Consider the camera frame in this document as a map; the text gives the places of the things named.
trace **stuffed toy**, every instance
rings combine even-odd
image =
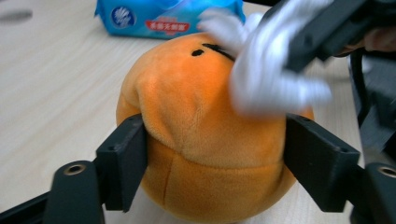
[[[185,35],[145,53],[123,81],[117,123],[141,113],[148,131],[141,186],[176,217],[243,220],[295,182],[282,159],[285,113],[237,113],[229,92],[233,63],[210,35]],[[313,118],[310,109],[301,114]]]

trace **orange plush toy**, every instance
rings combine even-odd
[[[144,54],[122,84],[118,124],[141,113],[148,131],[142,186],[177,217],[242,220],[272,206],[295,182],[282,159],[286,116],[234,112],[232,67],[209,35],[186,35]]]

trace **blue package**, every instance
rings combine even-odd
[[[242,0],[98,0],[99,15],[111,35],[171,39],[200,32],[198,16],[209,7],[226,8],[245,20]]]

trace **red label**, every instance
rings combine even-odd
[[[164,31],[168,35],[186,32],[190,28],[189,23],[177,21],[146,21],[146,26],[152,31]]]

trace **white glove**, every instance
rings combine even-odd
[[[322,80],[308,78],[284,68],[289,43],[331,0],[289,0],[265,23],[262,14],[247,17],[243,24],[229,12],[208,9],[199,26],[236,56],[231,73],[231,96],[235,110],[243,115],[300,112],[332,98]]]

